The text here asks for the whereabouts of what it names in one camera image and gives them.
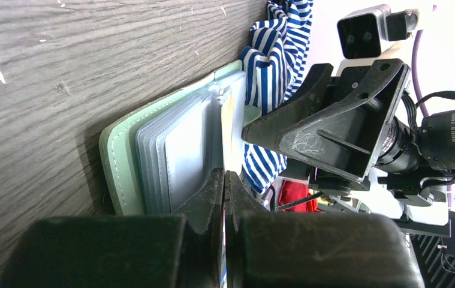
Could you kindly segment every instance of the blue and white striped fabric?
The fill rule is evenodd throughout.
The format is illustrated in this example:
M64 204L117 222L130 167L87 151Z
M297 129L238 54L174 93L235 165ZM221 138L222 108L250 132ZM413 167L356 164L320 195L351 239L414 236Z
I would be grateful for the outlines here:
M300 87L306 77L312 19L311 0L287 0L279 6L269 2L268 20L256 22L251 30L252 47L241 60L247 73L246 105L268 114ZM287 158L257 145L245 145L243 168L252 188L266 191L287 167Z

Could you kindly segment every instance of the red cloth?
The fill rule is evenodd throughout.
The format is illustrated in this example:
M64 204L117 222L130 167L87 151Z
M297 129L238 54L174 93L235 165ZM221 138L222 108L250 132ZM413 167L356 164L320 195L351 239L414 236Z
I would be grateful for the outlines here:
M278 205L284 205L309 196L308 185L291 181L284 181L280 190ZM299 204L295 207L284 210L284 212L320 212L317 199Z

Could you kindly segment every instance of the wood grain surface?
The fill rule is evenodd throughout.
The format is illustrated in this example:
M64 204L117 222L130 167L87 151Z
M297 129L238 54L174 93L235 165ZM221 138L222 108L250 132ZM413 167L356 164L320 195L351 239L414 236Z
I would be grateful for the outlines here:
M113 213L100 132L237 59L265 7L266 0L0 1L0 272L35 220Z

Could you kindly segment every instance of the green wallet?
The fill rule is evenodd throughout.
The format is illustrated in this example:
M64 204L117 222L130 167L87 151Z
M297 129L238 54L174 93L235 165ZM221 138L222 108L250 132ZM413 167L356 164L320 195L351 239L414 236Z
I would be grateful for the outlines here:
M145 214L144 191L135 147L137 130L191 92L241 70L241 61L230 63L198 82L132 111L102 131L99 140L100 157L117 215Z

